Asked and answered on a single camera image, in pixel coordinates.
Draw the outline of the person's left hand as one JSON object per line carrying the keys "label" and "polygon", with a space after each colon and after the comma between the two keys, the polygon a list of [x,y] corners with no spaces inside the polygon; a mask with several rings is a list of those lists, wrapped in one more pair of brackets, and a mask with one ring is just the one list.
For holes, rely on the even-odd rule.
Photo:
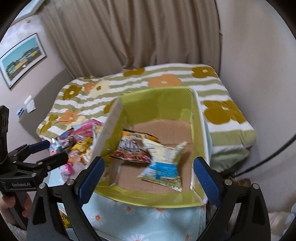
{"label": "person's left hand", "polygon": [[[1,194],[1,213],[6,215],[6,219],[8,219],[8,210],[9,208],[13,208],[16,204],[16,199],[15,197],[8,197],[8,196],[3,196]],[[32,208],[32,200],[29,196],[29,194],[27,194],[24,203],[24,210],[22,212],[23,217],[29,217],[30,216],[30,212],[31,212],[31,208]]]}

